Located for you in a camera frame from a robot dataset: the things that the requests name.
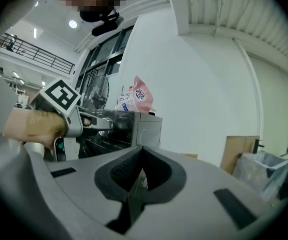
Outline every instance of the corrugated ceiling panel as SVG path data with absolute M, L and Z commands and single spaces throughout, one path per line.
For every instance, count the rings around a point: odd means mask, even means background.
M 288 57 L 288 18 L 275 0 L 190 0 L 190 24 L 218 25 L 254 36 Z

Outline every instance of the ceiling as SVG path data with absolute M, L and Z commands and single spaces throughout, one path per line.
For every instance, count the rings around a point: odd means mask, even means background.
M 121 1 L 121 6 L 117 7 L 117 10 L 137 1 L 140 0 Z M 38 6 L 34 7 L 24 20 L 56 36 L 73 48 L 77 47 L 98 24 L 82 21 L 77 11 L 73 11 L 71 7 L 58 0 L 40 0 Z M 69 27 L 70 20 L 77 22 L 77 28 Z
M 275 0 L 189 0 L 189 24 L 234 29 L 288 58 L 288 18 Z
M 7 60 L 0 59 L 0 67 L 4 69 L 4 76 L 8 78 L 15 78 L 13 72 L 16 72 L 21 80 L 23 80 L 28 86 L 33 88 L 42 88 L 42 81 L 46 84 L 53 81 L 55 78 L 43 75 L 32 69 L 14 64 Z

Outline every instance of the railing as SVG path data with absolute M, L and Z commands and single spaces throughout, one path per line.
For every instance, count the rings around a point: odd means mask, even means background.
M 0 47 L 67 74 L 70 74 L 72 68 L 75 65 L 44 49 L 41 49 L 31 43 L 17 38 L 16 35 L 10 35 L 7 33 L 3 34 L 3 36 L 0 38 Z

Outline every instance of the pink bag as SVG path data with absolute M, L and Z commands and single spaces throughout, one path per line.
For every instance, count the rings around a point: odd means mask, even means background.
M 147 85 L 139 79 L 134 79 L 134 86 L 127 93 L 120 95 L 114 110 L 135 111 L 148 114 L 152 108 L 154 98 Z

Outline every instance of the ceiling light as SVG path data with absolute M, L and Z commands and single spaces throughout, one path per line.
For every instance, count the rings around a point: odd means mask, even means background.
M 74 20 L 71 20 L 71 21 L 69 22 L 69 26 L 70 26 L 71 28 L 75 29 L 75 28 L 77 27 L 77 22 L 75 22 Z

